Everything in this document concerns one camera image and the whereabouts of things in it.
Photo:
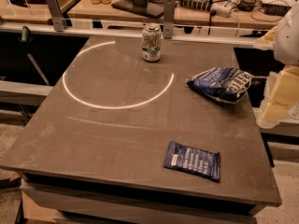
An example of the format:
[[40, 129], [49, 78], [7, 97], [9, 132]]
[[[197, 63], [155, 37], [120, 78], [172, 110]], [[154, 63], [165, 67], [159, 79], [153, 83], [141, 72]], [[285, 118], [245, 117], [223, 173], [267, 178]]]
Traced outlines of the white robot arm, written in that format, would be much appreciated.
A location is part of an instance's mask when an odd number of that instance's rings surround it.
[[279, 123], [299, 101], [299, 1], [278, 23], [274, 36], [274, 57], [285, 67], [277, 74], [262, 118]]

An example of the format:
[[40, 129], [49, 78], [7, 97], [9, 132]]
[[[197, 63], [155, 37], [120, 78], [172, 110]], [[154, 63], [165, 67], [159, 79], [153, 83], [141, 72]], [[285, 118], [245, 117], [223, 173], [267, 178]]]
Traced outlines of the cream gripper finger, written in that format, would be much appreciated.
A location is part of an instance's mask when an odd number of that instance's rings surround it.
[[279, 123], [299, 101], [299, 67], [287, 65], [279, 73], [271, 72], [263, 95], [262, 119]]

